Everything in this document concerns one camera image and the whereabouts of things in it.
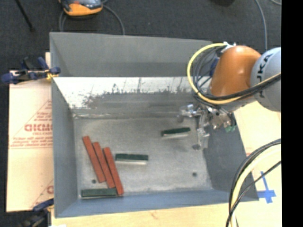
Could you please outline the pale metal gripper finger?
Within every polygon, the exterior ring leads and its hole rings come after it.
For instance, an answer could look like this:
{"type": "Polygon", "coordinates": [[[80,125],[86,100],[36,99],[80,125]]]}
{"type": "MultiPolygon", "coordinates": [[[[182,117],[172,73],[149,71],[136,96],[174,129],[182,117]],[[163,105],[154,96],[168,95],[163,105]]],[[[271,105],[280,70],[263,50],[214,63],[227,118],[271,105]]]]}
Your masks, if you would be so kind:
{"type": "Polygon", "coordinates": [[[208,142],[210,137],[209,125],[199,125],[196,129],[197,144],[193,145],[194,150],[202,150],[208,148],[208,142]]]}
{"type": "Polygon", "coordinates": [[[179,112],[177,115],[177,121],[183,122],[186,117],[192,118],[195,116],[197,116],[197,110],[195,109],[193,104],[189,104],[189,105],[182,106],[179,108],[179,112]]]}

